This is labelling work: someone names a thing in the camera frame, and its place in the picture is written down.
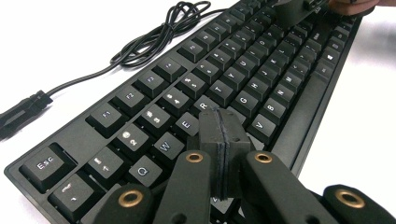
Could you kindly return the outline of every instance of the mechanical keyboard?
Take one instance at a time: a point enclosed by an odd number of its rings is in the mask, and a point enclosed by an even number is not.
[[[297,175],[359,23],[322,9],[284,29],[270,3],[241,1],[5,173],[50,222],[92,223],[120,186],[163,186],[198,133],[198,114],[222,107],[257,150],[272,151]],[[211,204],[213,222],[245,223],[239,200]]]

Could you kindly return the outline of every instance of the key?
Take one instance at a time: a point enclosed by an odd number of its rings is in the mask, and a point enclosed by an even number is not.
[[[125,177],[130,182],[141,183],[150,188],[162,180],[162,174],[163,169],[145,155],[129,169]]]
[[[245,55],[236,60],[234,67],[246,77],[252,77],[257,70],[257,64],[248,59]]]
[[[135,85],[148,97],[153,99],[165,90],[169,86],[169,83],[154,72],[148,71],[137,79]]]
[[[230,16],[223,15],[218,20],[218,24],[227,29],[228,33],[232,33],[238,27],[236,20]]]
[[[253,77],[244,88],[244,91],[252,95],[258,101],[263,102],[267,97],[270,88],[267,84],[261,82],[258,78]]]
[[[282,84],[278,84],[274,88],[274,91],[271,93],[271,97],[273,97],[274,100],[278,101],[280,104],[285,106],[287,109],[289,109],[289,107],[291,105],[291,101],[294,98],[294,95],[295,94],[293,91],[284,87]]]
[[[70,176],[49,196],[49,200],[69,219],[77,222],[104,195],[92,179],[82,172]]]
[[[240,91],[248,82],[248,78],[233,67],[227,69],[220,80],[234,91]]]
[[[199,113],[213,108],[219,108],[219,105],[207,98],[207,96],[203,95],[192,105],[190,112],[198,118]]]
[[[221,75],[221,71],[207,60],[201,62],[192,72],[209,85],[212,85]]]
[[[275,130],[275,124],[261,114],[258,114],[250,126],[247,127],[247,131],[265,145],[270,144],[270,141],[275,134]]]
[[[166,81],[174,82],[186,71],[186,68],[170,58],[165,58],[154,67],[153,71]]]
[[[127,118],[109,103],[104,103],[95,109],[86,120],[103,137],[109,138],[125,124]]]
[[[168,168],[172,169],[177,156],[183,151],[184,144],[170,133],[165,133],[151,149],[150,153],[158,158]]]
[[[239,92],[231,106],[242,115],[251,119],[259,108],[259,101],[245,91]]]
[[[130,124],[114,140],[114,145],[132,161],[139,160],[152,144],[152,140],[134,124]]]
[[[231,40],[240,45],[242,49],[247,49],[253,43],[252,36],[243,31],[237,31],[233,37],[231,37]]]
[[[177,52],[192,63],[198,63],[206,55],[206,50],[191,40],[187,41]]]
[[[220,106],[226,107],[235,96],[235,91],[222,81],[217,80],[206,92],[206,95]]]
[[[120,155],[104,147],[88,161],[86,169],[103,187],[111,189],[128,170],[128,165]]]
[[[134,87],[127,86],[117,93],[112,102],[127,115],[133,117],[149,103],[149,98]]]
[[[301,87],[302,81],[293,73],[286,72],[279,83],[284,85],[289,90],[297,92]]]
[[[161,137],[165,131],[173,124],[174,119],[159,106],[152,105],[137,119],[145,129],[153,135]]]
[[[208,34],[205,31],[201,31],[194,39],[193,41],[197,44],[199,44],[202,48],[204,48],[206,51],[212,50],[218,43],[219,41],[213,37],[212,35]]]
[[[260,114],[271,120],[274,124],[280,125],[286,114],[286,107],[273,98],[268,98],[265,105],[260,108]]]
[[[242,47],[231,39],[224,41],[220,49],[228,55],[231,55],[234,60],[239,58],[243,53]]]
[[[192,100],[183,92],[173,87],[163,95],[158,104],[178,118],[192,105]]]
[[[219,42],[223,41],[228,36],[227,30],[216,22],[211,22],[206,32],[215,37]]]
[[[175,134],[177,134],[177,136],[187,140],[187,137],[198,134],[199,121],[192,114],[186,112],[175,123],[172,130],[175,132]]]
[[[74,167],[76,165],[63,153],[63,149],[52,144],[27,160],[21,167],[21,172],[41,193],[45,193]]]
[[[215,49],[207,58],[207,60],[219,67],[221,71],[226,70],[233,63],[233,59],[221,49]]]
[[[186,93],[193,100],[204,94],[209,86],[193,73],[189,73],[177,83],[177,88]]]

